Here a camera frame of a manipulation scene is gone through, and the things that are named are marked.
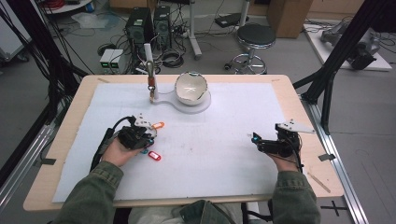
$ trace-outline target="wooden table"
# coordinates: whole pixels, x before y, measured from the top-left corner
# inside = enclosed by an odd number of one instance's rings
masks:
[[[157,76],[159,83],[175,83],[177,75]],[[278,102],[283,110],[285,120],[294,119],[307,127],[312,127],[300,99],[288,77],[283,75],[238,76],[238,75],[206,75],[208,83],[271,83]],[[67,153],[72,146],[78,127],[90,105],[91,98],[99,83],[147,83],[147,76],[88,76],[84,77],[78,92],[70,105],[64,121],[49,149],[47,158],[55,159],[54,165],[43,165],[35,179],[23,204],[27,211],[57,210],[61,203],[53,203],[52,198],[61,178],[61,172]],[[318,156],[325,150],[317,135],[300,133],[304,143],[302,163],[307,178],[318,197],[339,197],[344,194],[343,187],[329,161],[320,161]],[[268,196],[238,196],[210,198],[214,203],[266,201]],[[146,200],[115,202],[115,206],[144,206],[192,203],[196,199]]]

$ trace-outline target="floor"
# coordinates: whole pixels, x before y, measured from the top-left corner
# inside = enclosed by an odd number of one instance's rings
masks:
[[[122,34],[125,21],[110,14],[102,14],[109,19],[106,29],[78,28],[63,15],[58,19],[60,26],[69,29],[65,36],[81,59],[95,74],[101,74],[100,45],[115,41]],[[252,22],[266,24],[262,17],[250,17]],[[196,31],[210,27],[213,16],[196,20]],[[216,24],[211,32],[227,33]],[[199,35],[198,42],[203,52],[201,60],[195,61],[189,41],[184,41],[187,52],[184,64],[179,68],[162,67],[160,74],[181,74],[185,71],[198,71],[202,74],[230,74],[223,66],[242,50],[238,46],[234,32],[228,35]],[[387,47],[395,51],[396,47]],[[396,63],[394,52],[385,49],[380,55],[392,67]],[[287,75],[292,82],[307,77],[321,67],[320,60],[305,34],[296,39],[279,38],[270,49],[258,50],[268,65],[268,74]],[[87,70],[85,65],[72,54],[73,62]],[[0,68],[0,165],[2,166],[14,148],[31,127],[46,105],[48,82],[39,73],[35,62],[21,63],[16,60]],[[370,223],[396,223],[396,71],[353,71],[340,69],[335,77],[330,132],[338,149],[348,176],[359,197],[365,215]],[[303,93],[307,86],[297,90]],[[22,208],[28,190],[38,172],[32,167],[23,179],[7,207],[0,214],[0,223],[47,223],[54,219],[56,212],[30,213]],[[335,204],[338,210],[323,206]],[[352,223],[343,198],[320,199],[322,223]],[[260,203],[265,213],[265,203]]]

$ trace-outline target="black stool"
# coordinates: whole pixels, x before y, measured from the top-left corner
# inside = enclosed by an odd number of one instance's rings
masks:
[[[226,70],[232,67],[236,74],[267,74],[265,62],[257,55],[255,49],[268,49],[275,44],[276,35],[269,26],[246,24],[238,29],[238,41],[248,49],[248,53],[239,54],[224,65]]]

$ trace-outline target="hand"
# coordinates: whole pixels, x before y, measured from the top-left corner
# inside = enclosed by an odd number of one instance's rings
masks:
[[[142,149],[143,148],[135,150],[127,149],[122,145],[119,138],[116,137],[103,154],[102,161],[108,161],[118,167],[121,167],[129,159],[137,155]]]
[[[279,172],[281,171],[295,171],[298,172],[297,163],[294,154],[283,158],[276,154],[266,153],[271,159],[273,159],[276,168]]]

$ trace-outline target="person's left hand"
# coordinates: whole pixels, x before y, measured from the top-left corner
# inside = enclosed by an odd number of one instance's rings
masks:
[[[121,167],[129,159],[137,155],[142,149],[143,148],[129,150],[123,146],[119,138],[116,137],[103,154],[102,161],[108,161],[118,167]]]

